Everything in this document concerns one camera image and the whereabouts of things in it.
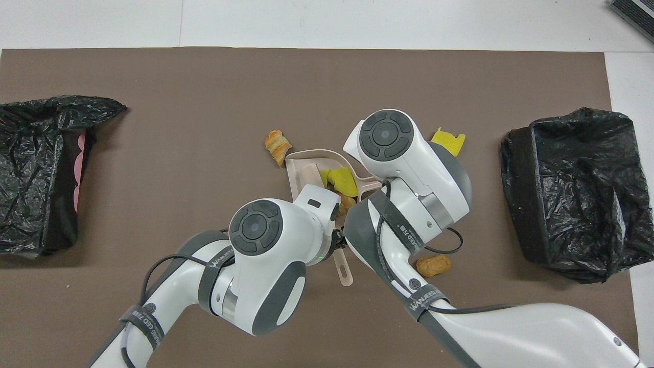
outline black cable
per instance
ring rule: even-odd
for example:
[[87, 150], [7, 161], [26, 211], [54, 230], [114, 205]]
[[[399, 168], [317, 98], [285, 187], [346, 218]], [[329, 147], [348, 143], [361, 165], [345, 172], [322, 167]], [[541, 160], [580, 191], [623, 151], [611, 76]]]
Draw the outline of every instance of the black cable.
[[461, 236], [461, 233], [459, 233], [455, 229], [452, 229], [451, 227], [448, 227], [447, 230], [455, 233], [456, 236], [458, 236], [458, 241], [459, 241], [458, 247], [456, 247], [455, 249], [452, 249], [452, 250], [440, 250], [440, 249], [434, 249], [434, 248], [431, 248], [431, 247], [428, 247], [428, 246], [424, 246], [424, 248], [427, 249], [428, 251], [433, 251], [434, 253], [438, 253], [438, 254], [452, 254], [452, 253], [458, 252], [461, 249], [461, 247], [463, 246], [463, 236]]
[[[388, 180], [383, 181], [384, 187], [386, 188], [386, 197], [390, 200], [390, 182]], [[381, 212], [379, 213], [379, 221], [377, 222], [377, 236], [375, 237], [375, 243], [376, 243], [376, 248], [377, 248], [377, 256], [379, 257], [379, 260], [381, 262], [382, 267], [386, 272], [389, 273], [391, 282], [393, 280], [399, 280], [399, 278], [395, 275], [393, 270], [388, 266], [388, 262], [386, 262], [386, 258], [384, 257], [384, 253], [381, 251], [381, 225], [384, 222], [384, 217], [381, 215]], [[402, 286], [402, 288], [410, 293], [411, 291], [407, 288], [406, 285], [403, 285], [403, 283], [398, 282], [398, 285]]]
[[[195, 258], [190, 255], [178, 254], [178, 253], [167, 255], [164, 258], [161, 258], [159, 261], [156, 261], [156, 263], [154, 263], [154, 265], [150, 267], [150, 270], [148, 270], [148, 273], [145, 275], [145, 280], [143, 280], [143, 286], [141, 287], [141, 301], [139, 302], [140, 306], [143, 306], [145, 304], [146, 301], [145, 295], [148, 289], [148, 282], [150, 281], [150, 277], [152, 276], [154, 270], [169, 259], [179, 259], [179, 258], [187, 259], [189, 261], [199, 263], [203, 266], [207, 265], [207, 263], [205, 261], [202, 261], [200, 258]], [[127, 333], [127, 325], [126, 328], [123, 329], [123, 333]], [[134, 363], [132, 363], [131, 359], [129, 358], [129, 354], [127, 353], [127, 347], [121, 347], [120, 355], [122, 356], [123, 362], [128, 368], [135, 368]]]
[[120, 348], [120, 355], [123, 357], [123, 363], [127, 365], [127, 368], [136, 368], [134, 363], [131, 362], [129, 355], [127, 354], [127, 348]]
[[436, 308], [435, 306], [429, 306], [428, 309], [431, 310], [432, 312], [442, 313], [442, 314], [470, 314], [470, 313], [490, 312], [491, 310], [513, 308], [514, 306], [517, 305], [498, 304], [498, 305], [478, 306], [475, 308], [464, 308], [464, 309], [446, 309], [446, 308]]
[[145, 276], [145, 280], [143, 280], [143, 286], [141, 287], [141, 301], [139, 302], [139, 305], [143, 306], [145, 304], [146, 298], [146, 291], [148, 289], [148, 282], [150, 281], [150, 276], [152, 276], [152, 273], [154, 272], [155, 268], [157, 268], [160, 264], [166, 262], [169, 259], [176, 259], [176, 258], [181, 258], [181, 259], [187, 259], [189, 261], [193, 261], [195, 263], [199, 263], [203, 266], [206, 266], [207, 263], [205, 261], [202, 261], [199, 258], [192, 257], [190, 255], [185, 255], [185, 254], [171, 254], [167, 255], [164, 258], [161, 258], [159, 261], [157, 261], [152, 267], [150, 267], [150, 270]]

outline sponge piece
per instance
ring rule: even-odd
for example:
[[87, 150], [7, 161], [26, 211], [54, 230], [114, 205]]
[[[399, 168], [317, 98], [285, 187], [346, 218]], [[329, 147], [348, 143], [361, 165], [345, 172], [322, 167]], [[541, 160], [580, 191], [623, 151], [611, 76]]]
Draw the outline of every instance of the sponge piece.
[[327, 181], [329, 181], [334, 189], [338, 192], [345, 194], [348, 197], [356, 197], [359, 195], [354, 183], [354, 177], [349, 168], [340, 168], [332, 170], [327, 174]]
[[454, 137], [452, 133], [444, 132], [441, 130], [441, 128], [438, 128], [434, 134], [434, 137], [432, 138], [432, 142], [438, 143], [445, 147], [445, 149], [448, 150], [454, 157], [456, 157], [461, 151], [461, 147], [463, 147], [463, 142], [465, 140], [465, 134], [459, 134], [458, 136]]
[[329, 175], [330, 171], [332, 171], [332, 169], [327, 169], [320, 172], [320, 178], [322, 179], [322, 186], [325, 188], [327, 188], [327, 175]]

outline dustpan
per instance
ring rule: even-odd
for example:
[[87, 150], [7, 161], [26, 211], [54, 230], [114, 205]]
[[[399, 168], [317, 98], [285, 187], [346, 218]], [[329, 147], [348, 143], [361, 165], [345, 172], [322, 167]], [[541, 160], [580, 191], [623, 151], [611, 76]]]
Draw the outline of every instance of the dustpan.
[[[290, 193], [293, 200], [298, 197], [302, 188], [307, 184], [322, 186], [320, 179], [320, 172], [323, 170], [349, 168], [356, 184], [358, 192], [357, 202], [363, 200], [370, 195], [373, 191], [381, 188], [381, 183], [374, 177], [359, 177], [354, 172], [350, 162], [337, 152], [328, 149], [310, 149], [307, 151], [300, 151], [290, 153], [286, 156], [286, 173], [288, 174], [288, 183], [290, 185]], [[337, 221], [336, 226], [342, 226], [342, 219]], [[332, 255], [336, 262], [338, 276], [343, 286], [352, 285], [353, 278], [350, 273], [350, 268], [345, 258], [345, 253], [342, 249], [337, 249]]]

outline white surface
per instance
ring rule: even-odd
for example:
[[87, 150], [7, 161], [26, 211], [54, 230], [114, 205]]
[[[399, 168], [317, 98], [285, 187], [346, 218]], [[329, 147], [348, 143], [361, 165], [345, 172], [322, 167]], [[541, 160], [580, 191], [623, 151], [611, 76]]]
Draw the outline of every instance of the white surface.
[[3, 0], [0, 48], [179, 46], [182, 0]]
[[0, 9], [0, 48], [154, 46], [654, 51], [606, 0], [4, 0]]
[[278, 326], [281, 326], [284, 322], [286, 322], [288, 317], [290, 317], [290, 315], [293, 314], [293, 312], [295, 311], [295, 307], [300, 302], [302, 291], [304, 291], [305, 281], [306, 278], [304, 276], [300, 276], [297, 280], [295, 280], [295, 285], [293, 285], [293, 290], [290, 291], [290, 295], [286, 300], [286, 304], [284, 305], [282, 312], [279, 314], [279, 317], [277, 318]]
[[605, 0], [184, 3], [181, 46], [654, 51]]
[[484, 368], [633, 368], [638, 356], [602, 322], [563, 304], [474, 314], [430, 312]]
[[[607, 53], [611, 107], [634, 121], [638, 150], [649, 187], [654, 184], [654, 53]], [[650, 190], [650, 206], [654, 191]], [[654, 364], [654, 263], [633, 267], [631, 287], [640, 357]]]

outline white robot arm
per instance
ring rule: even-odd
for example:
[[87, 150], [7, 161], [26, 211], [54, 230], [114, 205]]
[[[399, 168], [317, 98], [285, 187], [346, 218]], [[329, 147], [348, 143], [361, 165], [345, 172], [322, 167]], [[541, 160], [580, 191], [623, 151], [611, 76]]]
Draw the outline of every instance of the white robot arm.
[[580, 309], [532, 304], [457, 310], [409, 265], [411, 254], [472, 205], [465, 170], [443, 147], [426, 142], [411, 117], [380, 110], [361, 120], [344, 150], [387, 183], [349, 210], [348, 245], [463, 366], [646, 367]]
[[207, 231], [187, 240], [147, 292], [144, 286], [141, 302], [120, 318], [87, 366], [145, 367], [192, 304], [251, 335], [278, 328], [300, 301], [305, 267], [339, 245], [332, 236], [340, 201], [335, 193], [307, 185], [293, 203], [259, 199], [244, 205], [226, 229], [229, 238]]

